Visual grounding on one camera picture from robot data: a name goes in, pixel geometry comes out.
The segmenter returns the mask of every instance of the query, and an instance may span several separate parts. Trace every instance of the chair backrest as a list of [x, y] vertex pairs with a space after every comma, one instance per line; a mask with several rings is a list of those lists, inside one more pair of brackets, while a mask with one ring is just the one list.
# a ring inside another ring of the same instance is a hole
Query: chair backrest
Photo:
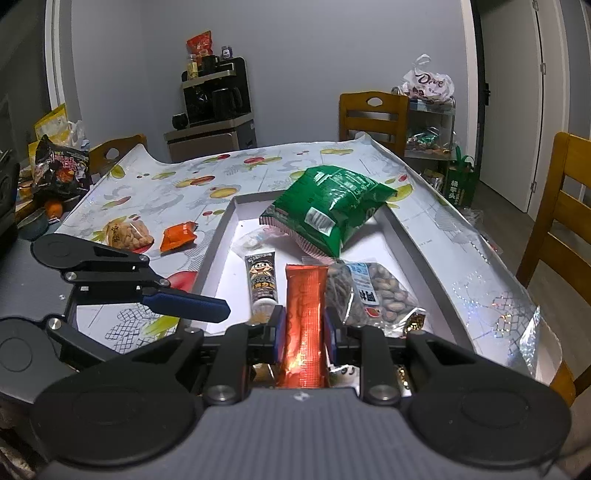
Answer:
[[[93, 148], [89, 152], [90, 174], [99, 173], [100, 176], [103, 176], [139, 144], [142, 144], [146, 150], [148, 149], [148, 139], [145, 135], [139, 134], [133, 137], [115, 138]], [[117, 155], [114, 158], [107, 158], [107, 154], [113, 149], [117, 150]]]
[[[554, 147], [540, 210], [516, 277], [527, 287], [542, 260], [565, 279], [591, 305], [591, 265], [550, 233], [554, 220], [591, 244], [591, 208], [562, 190], [565, 176], [591, 186], [591, 141], [559, 132]], [[591, 385], [591, 367], [574, 381], [576, 395]]]
[[[370, 105], [368, 102], [373, 98], [381, 100], [381, 104]], [[390, 119], [350, 116], [349, 112], [388, 113]], [[349, 140], [350, 130], [387, 134], [390, 136], [389, 141], [380, 141], [380, 143], [400, 158], [404, 158], [407, 115], [408, 97], [406, 95], [385, 92], [343, 93], [339, 99], [339, 139]]]

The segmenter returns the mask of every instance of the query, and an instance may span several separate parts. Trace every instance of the white door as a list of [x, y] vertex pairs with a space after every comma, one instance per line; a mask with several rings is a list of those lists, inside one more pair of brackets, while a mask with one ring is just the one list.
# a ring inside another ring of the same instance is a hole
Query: white door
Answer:
[[540, 148], [543, 78], [531, 0], [479, 0], [486, 81], [480, 179], [526, 212]]

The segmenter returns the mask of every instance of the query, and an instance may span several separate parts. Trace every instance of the patterned tablecloth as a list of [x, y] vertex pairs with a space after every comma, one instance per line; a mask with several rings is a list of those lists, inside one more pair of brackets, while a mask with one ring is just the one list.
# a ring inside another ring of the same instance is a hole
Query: patterned tablecloth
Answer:
[[[214, 231], [237, 194], [283, 190], [302, 172], [339, 165], [398, 190], [388, 205], [453, 301], [475, 350], [534, 374], [541, 320], [527, 290], [470, 224], [420, 176], [367, 134], [347, 142], [277, 145], [180, 164], [163, 164], [135, 147], [92, 189], [59, 233], [106, 242], [105, 226], [140, 218], [154, 237], [145, 254], [173, 286], [190, 288]], [[195, 221], [194, 248], [160, 255], [165, 228]], [[79, 307], [79, 329], [126, 352], [174, 329], [177, 319], [140, 304]]]

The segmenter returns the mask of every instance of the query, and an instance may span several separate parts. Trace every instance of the cardboard tray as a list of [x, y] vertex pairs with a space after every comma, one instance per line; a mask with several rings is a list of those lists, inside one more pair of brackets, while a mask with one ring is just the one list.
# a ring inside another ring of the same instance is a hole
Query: cardboard tray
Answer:
[[[209, 335], [250, 317], [248, 276], [244, 260], [231, 251], [233, 242], [258, 228], [259, 215], [283, 191], [236, 196], [226, 208], [199, 270], [193, 292], [225, 299], [232, 313], [220, 324], [193, 322]], [[277, 239], [275, 272], [279, 302], [285, 305], [285, 266], [301, 264], [306, 254], [289, 237]], [[427, 311], [425, 329], [473, 351], [462, 320], [422, 253], [386, 206], [380, 208], [347, 242], [341, 252], [346, 261], [375, 261], [387, 268]]]

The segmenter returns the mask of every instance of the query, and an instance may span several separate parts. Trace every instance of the plastic packaging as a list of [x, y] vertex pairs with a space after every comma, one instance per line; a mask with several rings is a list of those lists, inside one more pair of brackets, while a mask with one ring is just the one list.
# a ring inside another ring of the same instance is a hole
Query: plastic packaging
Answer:
[[405, 336], [423, 327], [425, 310], [386, 268], [378, 263], [338, 262], [328, 269], [326, 306], [347, 325], [371, 325], [386, 336]]
[[278, 303], [275, 252], [247, 255], [244, 261], [251, 294], [252, 316], [248, 323], [267, 323]]
[[42, 139], [43, 135], [47, 135], [52, 142], [64, 145], [69, 134], [70, 125], [65, 103], [53, 109], [35, 124], [35, 135], [38, 140]]
[[285, 354], [277, 385], [287, 388], [328, 386], [323, 341], [326, 265], [287, 265]]
[[55, 145], [44, 135], [35, 153], [33, 193], [64, 200], [85, 195], [90, 188], [86, 152]]
[[187, 40], [189, 52], [197, 55], [197, 61], [201, 63], [201, 57], [213, 55], [212, 50], [212, 32], [208, 30]]
[[164, 231], [162, 244], [160, 245], [160, 252], [168, 252], [175, 248], [182, 247], [197, 238], [193, 232], [197, 228], [195, 222], [184, 222], [178, 225], [169, 226]]
[[308, 168], [259, 222], [292, 236], [308, 254], [338, 258], [343, 244], [396, 190], [341, 167]]
[[413, 63], [413, 68], [404, 76], [401, 90], [410, 98], [420, 98], [430, 103], [447, 102], [455, 87], [449, 75], [425, 72], [423, 68], [431, 62], [429, 55], [423, 54]]
[[236, 240], [231, 250], [244, 260], [247, 255], [273, 250], [275, 240], [282, 237], [287, 237], [287, 234], [274, 226], [263, 225]]
[[154, 237], [141, 220], [107, 224], [107, 243], [115, 248], [136, 251], [154, 243]]
[[421, 177], [423, 177], [431, 187], [441, 193], [443, 190], [443, 183], [445, 182], [445, 175], [443, 173], [425, 168], [423, 173], [421, 173]]

